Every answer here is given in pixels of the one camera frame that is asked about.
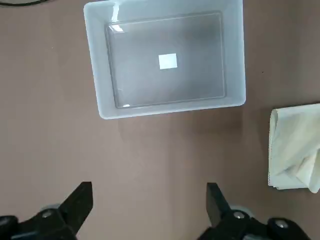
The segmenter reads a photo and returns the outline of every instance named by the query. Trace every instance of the white square label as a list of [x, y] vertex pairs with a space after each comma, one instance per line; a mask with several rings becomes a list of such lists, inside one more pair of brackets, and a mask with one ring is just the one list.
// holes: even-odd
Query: white square label
[[175, 53], [159, 55], [160, 69], [177, 68], [177, 55]]

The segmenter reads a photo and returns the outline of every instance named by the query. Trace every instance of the beige towel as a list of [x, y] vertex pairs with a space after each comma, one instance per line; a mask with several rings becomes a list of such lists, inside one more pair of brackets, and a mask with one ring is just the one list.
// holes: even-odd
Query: beige towel
[[272, 110], [269, 186], [319, 191], [320, 104]]

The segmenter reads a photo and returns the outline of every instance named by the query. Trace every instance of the cloth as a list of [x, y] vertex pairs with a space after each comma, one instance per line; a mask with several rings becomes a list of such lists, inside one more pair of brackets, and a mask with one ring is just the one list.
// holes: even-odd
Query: cloth
[[268, 184], [320, 188], [320, 104], [274, 109], [270, 116]]

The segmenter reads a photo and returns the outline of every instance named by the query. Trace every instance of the tabletop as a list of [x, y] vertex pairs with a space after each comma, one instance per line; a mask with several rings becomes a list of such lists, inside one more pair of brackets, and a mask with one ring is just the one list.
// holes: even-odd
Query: tabletop
[[194, 240], [206, 183], [318, 239], [320, 196], [268, 186], [271, 109], [320, 100], [320, 1], [244, 0], [243, 106], [99, 117], [83, 7], [0, 8], [0, 211], [30, 218], [92, 181], [80, 240]]

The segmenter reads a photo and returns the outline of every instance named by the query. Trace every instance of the translucent plastic container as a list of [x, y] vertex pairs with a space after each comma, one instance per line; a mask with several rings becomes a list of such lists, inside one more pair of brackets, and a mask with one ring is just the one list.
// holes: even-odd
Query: translucent plastic container
[[242, 105], [242, 0], [108, 0], [84, 6], [99, 114]]

